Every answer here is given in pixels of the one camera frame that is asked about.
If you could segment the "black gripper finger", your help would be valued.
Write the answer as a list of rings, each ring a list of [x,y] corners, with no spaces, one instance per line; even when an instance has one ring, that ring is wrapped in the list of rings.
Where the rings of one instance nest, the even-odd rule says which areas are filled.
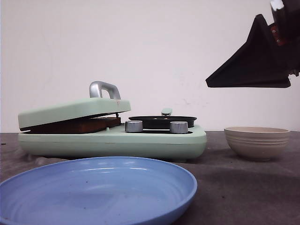
[[[275,38],[274,27],[257,15],[245,44],[206,79],[207,86],[290,87],[289,75],[300,73],[300,39]]]

